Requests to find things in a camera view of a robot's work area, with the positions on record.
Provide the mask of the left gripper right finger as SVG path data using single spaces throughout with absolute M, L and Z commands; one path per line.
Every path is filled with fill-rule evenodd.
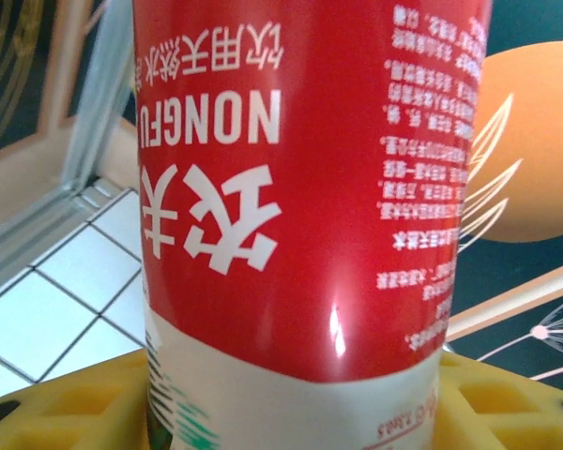
M 453 352 L 440 374 L 434 449 L 563 449 L 563 391 Z

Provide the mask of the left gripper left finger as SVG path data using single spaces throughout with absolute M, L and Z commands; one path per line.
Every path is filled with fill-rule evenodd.
M 147 449 L 146 351 L 0 397 L 0 449 Z

